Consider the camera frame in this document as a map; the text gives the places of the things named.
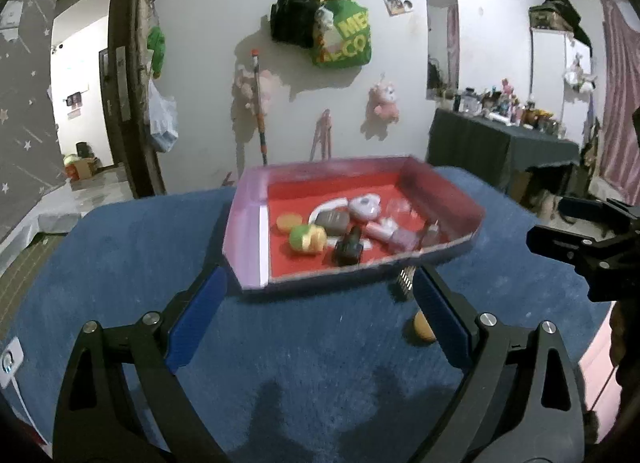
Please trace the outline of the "green yellow turtle toy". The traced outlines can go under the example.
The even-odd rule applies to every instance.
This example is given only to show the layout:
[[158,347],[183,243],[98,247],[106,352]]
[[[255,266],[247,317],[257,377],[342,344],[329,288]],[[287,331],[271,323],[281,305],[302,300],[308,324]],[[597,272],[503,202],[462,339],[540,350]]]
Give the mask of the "green yellow turtle toy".
[[326,230],[316,224],[299,224],[288,236],[288,244],[296,254],[318,255],[326,249],[326,243]]

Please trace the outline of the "lilac round case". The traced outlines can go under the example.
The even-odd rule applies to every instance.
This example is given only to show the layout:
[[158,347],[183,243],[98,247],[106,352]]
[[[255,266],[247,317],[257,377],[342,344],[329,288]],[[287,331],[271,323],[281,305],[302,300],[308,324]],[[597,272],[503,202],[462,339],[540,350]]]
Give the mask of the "lilac round case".
[[361,222],[369,222],[380,217],[381,197],[378,194],[363,194],[348,201],[347,208],[352,218]]

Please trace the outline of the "pale pink plush on wall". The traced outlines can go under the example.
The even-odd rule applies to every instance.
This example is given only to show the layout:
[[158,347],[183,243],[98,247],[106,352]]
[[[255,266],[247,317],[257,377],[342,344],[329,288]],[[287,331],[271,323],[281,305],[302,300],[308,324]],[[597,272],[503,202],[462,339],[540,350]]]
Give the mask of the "pale pink plush on wall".
[[282,86],[281,79],[269,70],[261,70],[258,76],[253,71],[240,64],[235,72],[235,88],[244,102],[244,108],[254,115],[261,108],[269,112],[273,91]]

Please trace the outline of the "green plush on door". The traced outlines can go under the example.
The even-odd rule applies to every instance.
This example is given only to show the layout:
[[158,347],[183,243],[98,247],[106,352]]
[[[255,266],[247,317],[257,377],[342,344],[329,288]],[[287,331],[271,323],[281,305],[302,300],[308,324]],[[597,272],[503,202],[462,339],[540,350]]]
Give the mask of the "green plush on door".
[[165,34],[159,26],[153,26],[150,29],[146,48],[152,52],[151,71],[153,77],[160,78],[165,61],[166,40]]

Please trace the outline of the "green tote bag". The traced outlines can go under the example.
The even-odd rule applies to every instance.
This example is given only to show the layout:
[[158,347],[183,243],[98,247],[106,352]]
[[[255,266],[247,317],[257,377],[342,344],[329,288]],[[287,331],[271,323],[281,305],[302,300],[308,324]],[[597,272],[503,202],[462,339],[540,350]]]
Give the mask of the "green tote bag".
[[353,0],[326,0],[314,16],[312,63],[343,70],[372,58],[369,10]]

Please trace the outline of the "clear plastic lid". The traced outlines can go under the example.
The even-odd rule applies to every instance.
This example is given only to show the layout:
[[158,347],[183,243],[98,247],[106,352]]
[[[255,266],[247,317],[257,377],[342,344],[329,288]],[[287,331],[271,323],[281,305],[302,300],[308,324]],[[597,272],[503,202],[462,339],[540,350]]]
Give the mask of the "clear plastic lid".
[[412,206],[405,197],[395,197],[388,201],[385,214],[388,218],[400,219],[411,216]]

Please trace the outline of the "pink red cardboard tray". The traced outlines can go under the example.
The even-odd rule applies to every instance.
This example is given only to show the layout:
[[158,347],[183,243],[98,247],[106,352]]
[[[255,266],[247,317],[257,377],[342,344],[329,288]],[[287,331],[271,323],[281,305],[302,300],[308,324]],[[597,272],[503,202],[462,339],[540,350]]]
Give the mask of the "pink red cardboard tray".
[[[404,251],[397,233],[376,230],[362,235],[358,263],[341,267],[333,260],[337,235],[330,235],[318,254],[298,253],[278,227],[293,215],[311,226],[319,214],[333,210],[367,231],[350,203],[378,209],[377,224],[426,233],[426,243]],[[244,171],[236,188],[222,253],[244,292],[300,290],[419,261],[448,261],[471,247],[484,218],[484,208],[472,197],[413,156],[254,167]]]

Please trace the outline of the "pink capped small bottle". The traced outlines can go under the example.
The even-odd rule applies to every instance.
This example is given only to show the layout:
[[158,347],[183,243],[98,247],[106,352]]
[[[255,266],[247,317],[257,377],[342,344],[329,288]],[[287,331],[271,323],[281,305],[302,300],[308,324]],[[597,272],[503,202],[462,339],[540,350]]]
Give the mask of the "pink capped small bottle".
[[369,221],[366,227],[364,227],[364,233],[368,238],[382,243],[388,243],[397,228],[396,223],[388,220],[384,222]]

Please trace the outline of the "gold ribbed cylinder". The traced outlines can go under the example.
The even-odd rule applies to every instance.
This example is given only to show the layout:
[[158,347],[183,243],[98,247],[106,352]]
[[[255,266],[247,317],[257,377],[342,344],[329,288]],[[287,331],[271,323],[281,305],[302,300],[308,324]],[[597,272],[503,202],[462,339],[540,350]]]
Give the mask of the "gold ribbed cylinder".
[[412,298],[413,278],[415,273],[416,266],[402,268],[399,272],[397,285],[399,287],[400,296],[404,301],[408,301]]

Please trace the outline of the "brown earbud case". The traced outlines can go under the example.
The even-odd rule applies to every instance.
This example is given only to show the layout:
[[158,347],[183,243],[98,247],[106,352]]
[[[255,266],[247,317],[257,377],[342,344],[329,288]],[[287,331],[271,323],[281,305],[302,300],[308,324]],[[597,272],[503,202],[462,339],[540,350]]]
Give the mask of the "brown earbud case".
[[314,224],[323,228],[328,237],[346,235],[350,227],[349,212],[338,209],[322,210],[314,220]]

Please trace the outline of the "pink scissors on wall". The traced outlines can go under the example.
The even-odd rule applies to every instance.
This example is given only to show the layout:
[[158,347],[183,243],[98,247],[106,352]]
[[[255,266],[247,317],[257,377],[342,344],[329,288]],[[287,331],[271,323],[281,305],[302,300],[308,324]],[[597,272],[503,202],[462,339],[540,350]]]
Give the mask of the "pink scissors on wall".
[[312,139],[309,160],[314,161],[316,152],[320,152],[320,160],[332,158],[332,118],[331,111],[324,110],[316,123],[314,139]]

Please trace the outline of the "orange round cap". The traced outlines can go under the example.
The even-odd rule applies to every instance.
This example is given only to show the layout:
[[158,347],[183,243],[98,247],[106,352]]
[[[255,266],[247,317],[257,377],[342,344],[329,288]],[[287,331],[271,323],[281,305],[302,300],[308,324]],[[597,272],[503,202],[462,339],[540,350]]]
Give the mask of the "orange round cap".
[[412,320],[413,331],[416,334],[418,339],[421,339],[422,342],[426,343],[434,343],[436,342],[436,335],[428,323],[427,319],[424,316],[422,311],[418,311]]
[[296,212],[284,212],[277,217],[276,227],[280,233],[287,235],[303,223],[303,217]]

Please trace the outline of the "black bag on wall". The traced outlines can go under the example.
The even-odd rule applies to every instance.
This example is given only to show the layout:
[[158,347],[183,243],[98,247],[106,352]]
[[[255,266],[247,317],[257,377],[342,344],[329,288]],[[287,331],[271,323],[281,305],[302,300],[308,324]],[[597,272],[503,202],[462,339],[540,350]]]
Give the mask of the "black bag on wall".
[[269,26],[274,41],[311,49],[318,0],[277,0],[271,6]]

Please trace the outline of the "white refrigerator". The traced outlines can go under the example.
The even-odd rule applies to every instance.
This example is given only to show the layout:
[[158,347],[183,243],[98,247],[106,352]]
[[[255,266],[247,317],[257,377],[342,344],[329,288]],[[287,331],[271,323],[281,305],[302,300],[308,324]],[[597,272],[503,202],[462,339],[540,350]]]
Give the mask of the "white refrigerator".
[[560,136],[583,144],[596,78],[591,40],[569,0],[544,0],[528,10],[532,58],[529,98],[560,125]]

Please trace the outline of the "blue table cloth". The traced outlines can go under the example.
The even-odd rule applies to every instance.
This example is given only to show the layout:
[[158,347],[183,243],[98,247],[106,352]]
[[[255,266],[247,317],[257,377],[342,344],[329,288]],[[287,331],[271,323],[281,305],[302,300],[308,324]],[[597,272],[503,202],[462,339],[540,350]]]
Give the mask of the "blue table cloth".
[[[486,212],[473,248],[439,267],[442,279],[506,324],[554,322],[580,359],[608,306],[588,299],[570,266],[529,252],[533,214],[462,169],[440,175]],[[54,250],[2,334],[25,353],[6,397],[44,435],[81,327],[163,309],[219,255],[232,197],[218,189],[105,205]],[[461,379],[437,345],[410,339],[415,312],[386,277],[230,291],[179,381],[235,462],[403,462]]]

